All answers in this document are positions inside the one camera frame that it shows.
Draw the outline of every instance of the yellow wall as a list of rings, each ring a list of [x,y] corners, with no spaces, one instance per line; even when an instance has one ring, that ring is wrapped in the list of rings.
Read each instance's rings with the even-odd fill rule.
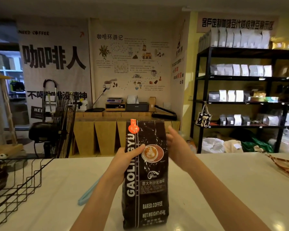
[[[189,100],[190,96],[193,96],[194,90],[194,78],[195,78],[195,69],[196,69],[196,57],[198,52],[198,41],[199,38],[203,35],[203,33],[197,33],[197,12],[191,12],[190,14],[190,21],[189,21],[189,35],[188,35],[188,50],[187,50],[187,61],[186,61],[186,78],[185,78],[185,93],[184,93],[184,106],[183,106],[183,118],[182,118],[182,128],[181,131],[186,135],[189,136],[190,133],[190,124],[191,124],[191,115],[192,115],[192,100]],[[289,40],[289,16],[283,15],[279,19],[279,24],[277,28],[277,37],[285,37]],[[240,61],[242,59],[223,59],[223,63],[238,63],[243,64]],[[255,60],[251,59],[251,61],[247,62],[247,59],[243,59],[247,64],[267,64],[265,60]],[[200,61],[200,72],[199,75],[204,75],[205,72],[205,60]],[[202,99],[203,93],[203,85],[204,81],[198,82],[198,91],[197,91],[197,99]],[[248,82],[233,82],[229,83],[227,81],[211,81],[209,83],[209,91],[218,91],[221,90],[243,90],[244,87],[252,85]],[[258,82],[257,85],[265,86],[265,83]],[[196,106],[196,116],[200,111],[201,104],[197,104]],[[240,112],[243,115],[249,115],[253,117],[253,114],[257,113],[257,107],[238,107],[235,105],[227,106],[227,110],[223,110],[224,106],[214,105],[210,109],[208,106],[209,111],[213,114],[213,119],[218,119],[219,115],[224,114],[236,114]],[[206,129],[204,132],[204,136],[207,136],[209,132],[214,131],[214,129]],[[221,132],[224,135],[229,134],[228,132],[232,131],[232,129],[218,129],[217,131]],[[198,136],[199,136],[199,128],[194,128],[194,140],[195,143],[198,143]]]

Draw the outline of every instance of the digital scale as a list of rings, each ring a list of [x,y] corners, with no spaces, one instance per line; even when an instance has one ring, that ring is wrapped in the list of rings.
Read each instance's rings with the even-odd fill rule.
[[[108,97],[107,103],[122,103],[123,98],[122,97]]]

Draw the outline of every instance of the red tag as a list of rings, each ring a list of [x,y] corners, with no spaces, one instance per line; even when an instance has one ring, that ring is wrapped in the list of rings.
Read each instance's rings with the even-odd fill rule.
[[[139,131],[139,127],[136,125],[136,119],[131,119],[131,125],[128,127],[129,132],[136,134]]]

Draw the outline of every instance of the ceiling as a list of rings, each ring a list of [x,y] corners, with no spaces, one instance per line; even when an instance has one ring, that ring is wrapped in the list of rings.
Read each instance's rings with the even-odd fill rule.
[[[195,11],[289,13],[289,0],[0,0],[0,18],[39,15],[169,21],[185,6]]]

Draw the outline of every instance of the person's left arm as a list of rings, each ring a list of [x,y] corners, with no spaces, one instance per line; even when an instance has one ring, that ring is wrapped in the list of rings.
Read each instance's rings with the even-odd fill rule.
[[[131,159],[142,153],[144,148],[143,144],[127,153],[122,147],[118,150],[70,231],[104,230],[113,198],[123,182],[124,172]]]

